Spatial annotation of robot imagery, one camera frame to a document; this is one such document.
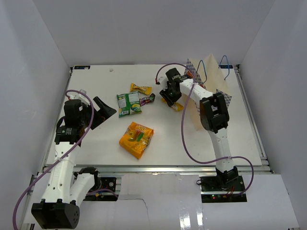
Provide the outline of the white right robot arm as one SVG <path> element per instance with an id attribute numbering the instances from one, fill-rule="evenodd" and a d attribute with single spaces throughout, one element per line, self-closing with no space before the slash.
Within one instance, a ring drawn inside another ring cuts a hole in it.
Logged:
<path id="1" fill-rule="evenodd" d="M 215 162 L 217 187 L 222 191 L 228 191 L 238 178 L 238 170 L 231 156 L 227 127 L 229 113 L 223 94 L 210 92 L 201 87 L 191 76 L 181 75 L 176 68 L 166 72 L 165 77 L 156 77 L 155 84 L 161 85 L 160 95 L 165 99 L 169 107 L 173 106 L 182 95 L 187 96 L 181 118 L 181 139 L 188 157 L 198 164 L 210 164 Z M 188 152 L 184 140 L 184 117 L 189 100 L 199 104 L 200 122 L 208 132 L 215 153 L 215 160 L 198 161 Z"/>

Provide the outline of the yellow snack bar wrapper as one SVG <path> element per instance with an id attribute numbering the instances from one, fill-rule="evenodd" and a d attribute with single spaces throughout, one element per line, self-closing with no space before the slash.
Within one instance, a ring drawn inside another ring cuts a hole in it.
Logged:
<path id="1" fill-rule="evenodd" d="M 169 106 L 164 98 L 161 98 L 161 101 L 176 112 L 182 111 L 184 109 L 184 106 L 177 102 L 175 102 L 172 106 Z"/>

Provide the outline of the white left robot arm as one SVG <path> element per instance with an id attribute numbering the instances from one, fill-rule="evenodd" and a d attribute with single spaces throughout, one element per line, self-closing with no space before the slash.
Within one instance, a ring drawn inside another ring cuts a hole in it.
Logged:
<path id="1" fill-rule="evenodd" d="M 95 191 L 102 190 L 102 182 L 95 167 L 74 172 L 75 161 L 81 151 L 83 135 L 116 113 L 99 97 L 94 98 L 96 110 L 89 100 L 78 94 L 64 103 L 64 116 L 57 123 L 55 133 L 55 163 L 41 201 L 33 203 L 31 213 L 42 229 L 75 229 L 80 218 L 82 201 Z"/>

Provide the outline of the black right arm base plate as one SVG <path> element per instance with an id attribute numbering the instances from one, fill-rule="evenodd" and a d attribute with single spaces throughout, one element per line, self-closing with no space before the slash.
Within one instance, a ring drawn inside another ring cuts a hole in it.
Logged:
<path id="1" fill-rule="evenodd" d="M 245 190 L 242 176 L 227 183 L 222 184 L 217 176 L 200 177 L 196 184 L 201 189 L 202 203 L 245 203 L 247 196 L 245 193 L 239 195 Z"/>

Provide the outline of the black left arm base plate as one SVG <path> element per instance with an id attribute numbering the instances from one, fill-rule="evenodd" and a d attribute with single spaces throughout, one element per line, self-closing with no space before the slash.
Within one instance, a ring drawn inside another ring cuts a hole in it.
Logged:
<path id="1" fill-rule="evenodd" d="M 113 194 L 116 192 L 116 177 L 98 177 L 98 184 L 94 185 L 88 192 L 84 201 L 117 201 L 117 197 Z"/>

